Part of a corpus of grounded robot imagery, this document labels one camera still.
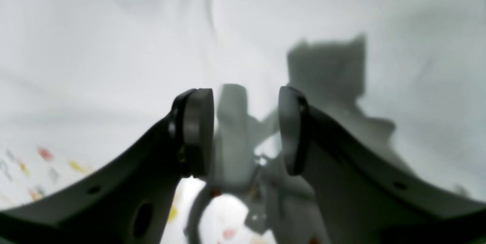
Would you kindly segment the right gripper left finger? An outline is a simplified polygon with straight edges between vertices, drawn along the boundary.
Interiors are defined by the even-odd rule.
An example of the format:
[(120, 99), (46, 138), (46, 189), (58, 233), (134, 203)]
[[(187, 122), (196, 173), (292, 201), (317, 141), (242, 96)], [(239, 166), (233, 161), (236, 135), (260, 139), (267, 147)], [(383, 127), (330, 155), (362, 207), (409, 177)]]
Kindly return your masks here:
[(208, 175), (213, 132), (213, 90), (180, 94), (165, 118), (101, 169), (2, 211), (1, 243), (159, 244), (180, 180)]

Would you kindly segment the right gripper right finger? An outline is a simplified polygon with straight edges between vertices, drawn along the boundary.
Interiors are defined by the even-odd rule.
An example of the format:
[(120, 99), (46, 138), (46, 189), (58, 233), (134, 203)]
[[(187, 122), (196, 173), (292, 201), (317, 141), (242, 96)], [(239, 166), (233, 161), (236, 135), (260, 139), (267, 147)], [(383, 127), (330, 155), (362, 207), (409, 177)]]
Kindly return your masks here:
[(332, 244), (485, 243), (485, 203), (379, 158), (291, 86), (278, 119), (286, 170), (314, 190)]

